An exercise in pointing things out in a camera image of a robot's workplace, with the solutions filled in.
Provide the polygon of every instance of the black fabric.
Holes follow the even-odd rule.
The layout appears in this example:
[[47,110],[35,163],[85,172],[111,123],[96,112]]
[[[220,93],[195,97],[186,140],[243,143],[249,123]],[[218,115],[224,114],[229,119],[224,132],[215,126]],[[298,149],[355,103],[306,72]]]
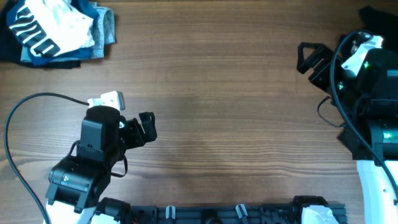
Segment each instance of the black fabric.
[[398,17],[366,6],[359,10],[364,29],[383,37],[383,49],[398,52]]
[[0,12],[0,60],[10,61],[29,68],[76,68],[80,67],[79,60],[67,62],[51,62],[46,65],[35,66],[31,62],[21,62],[22,45],[17,41],[12,31],[6,25],[6,17],[16,1],[9,0]]

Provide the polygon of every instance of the green light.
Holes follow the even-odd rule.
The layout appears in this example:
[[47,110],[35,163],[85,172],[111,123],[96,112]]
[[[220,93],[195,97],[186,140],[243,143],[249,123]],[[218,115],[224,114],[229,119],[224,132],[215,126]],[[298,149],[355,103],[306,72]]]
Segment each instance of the green light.
[[384,137],[385,139],[389,139],[389,138],[392,137],[392,135],[391,135],[390,133],[383,133],[383,137]]

